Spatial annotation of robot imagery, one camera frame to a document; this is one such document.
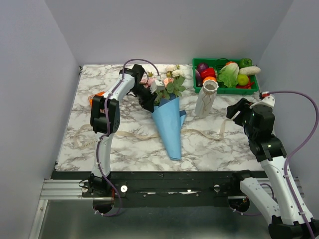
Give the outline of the cream printed ribbon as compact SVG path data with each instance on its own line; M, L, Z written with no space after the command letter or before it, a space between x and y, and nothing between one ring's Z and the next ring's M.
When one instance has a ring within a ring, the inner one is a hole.
M198 130L198 129L182 129L181 130L181 134L187 134L187 133L197 133L197 134L200 134L208 139L212 139L212 140L215 140L215 141L221 141L224 139L224 133L225 133L225 128L226 128L226 124L228 122L230 122L231 120L230 119L225 119L221 126L220 126L220 130L219 130L219 133L217 134L217 137L213 137L212 135L209 135L207 133L207 131L202 131L202 130ZM84 129L87 129L89 128L90 125L89 124L84 124L82 125L74 134L73 136L73 143L74 143L74 147L75 148L78 148L78 149L84 149L84 148L88 148L90 147L91 145L95 144L97 142L97 140L95 139L91 139L89 140L88 142L85 142L85 143L82 143L80 144L80 142L78 141L79 137L80 137L80 134L81 132L84 130ZM131 133L131 132L128 132L128 131L117 131L115 133L116 136L122 136L122 137L133 137L133 138L137 138L139 140L149 140L149 139L153 139L153 138L159 138L160 137L160 134L159 133L154 133L152 135L142 135L142 134L135 134L135 133Z

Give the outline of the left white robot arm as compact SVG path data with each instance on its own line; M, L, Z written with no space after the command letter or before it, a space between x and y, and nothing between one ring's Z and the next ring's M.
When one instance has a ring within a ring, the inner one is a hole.
M128 93L137 97L140 106L154 111L156 94L145 88L140 81L145 73L141 65L124 68L119 78L104 95L94 96L91 106L90 125L97 137L95 165L89 176L89 185L98 196L110 193L110 154L113 137L120 126L120 102Z

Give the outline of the blue flower bouquet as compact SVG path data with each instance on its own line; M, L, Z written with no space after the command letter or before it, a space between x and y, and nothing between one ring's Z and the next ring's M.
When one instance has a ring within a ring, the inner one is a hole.
M164 87L155 90L152 118L170 160L179 161L181 128L186 117L186 111L180 109L179 100L186 89L185 75L179 65L167 65L164 71Z

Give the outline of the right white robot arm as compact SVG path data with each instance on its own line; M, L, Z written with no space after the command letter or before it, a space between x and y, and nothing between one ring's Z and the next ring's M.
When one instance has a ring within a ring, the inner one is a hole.
M319 222L305 205L286 163L284 146L273 134L274 103L272 96L257 103L242 98L227 107L226 116L243 127L250 150L265 171L275 198L248 170L234 173L229 189L235 195L248 196L265 218L271 238L314 239L319 235Z

